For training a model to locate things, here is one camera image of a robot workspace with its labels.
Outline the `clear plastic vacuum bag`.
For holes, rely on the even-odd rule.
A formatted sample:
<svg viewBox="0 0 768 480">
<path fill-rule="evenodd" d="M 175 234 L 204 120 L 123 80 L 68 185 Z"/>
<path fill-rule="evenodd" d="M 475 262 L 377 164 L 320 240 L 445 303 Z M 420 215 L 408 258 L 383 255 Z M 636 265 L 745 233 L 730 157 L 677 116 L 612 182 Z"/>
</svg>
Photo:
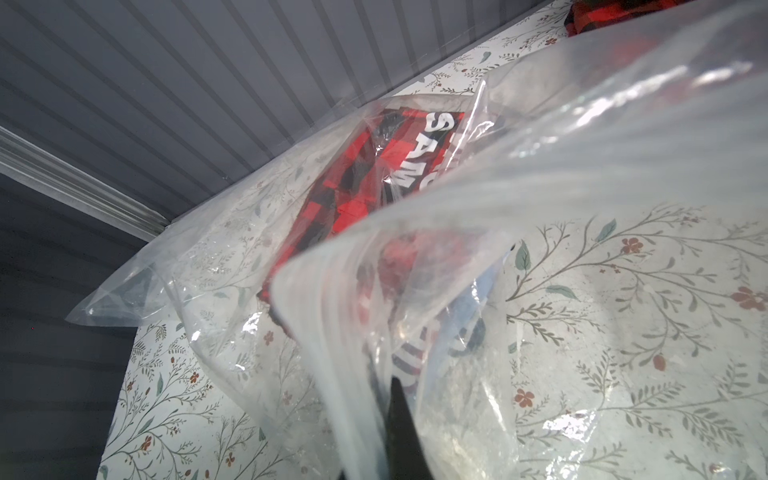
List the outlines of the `clear plastic vacuum bag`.
<svg viewBox="0 0 768 480">
<path fill-rule="evenodd" d="M 465 113 L 442 172 L 286 262 L 385 107 Z M 502 269 L 425 389 L 437 317 Z M 138 330 L 100 479 L 767 475 L 767 5 L 693 1 L 369 104 L 186 215 L 70 314 Z"/>
</svg>

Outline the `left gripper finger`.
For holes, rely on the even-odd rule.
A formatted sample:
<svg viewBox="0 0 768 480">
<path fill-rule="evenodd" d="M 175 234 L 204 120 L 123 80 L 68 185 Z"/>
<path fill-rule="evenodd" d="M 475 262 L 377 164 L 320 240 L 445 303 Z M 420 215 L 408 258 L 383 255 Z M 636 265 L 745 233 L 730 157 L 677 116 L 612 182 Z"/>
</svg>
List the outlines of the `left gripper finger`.
<svg viewBox="0 0 768 480">
<path fill-rule="evenodd" d="M 433 479 L 400 380 L 391 381 L 392 399 L 385 416 L 389 479 Z"/>
</svg>

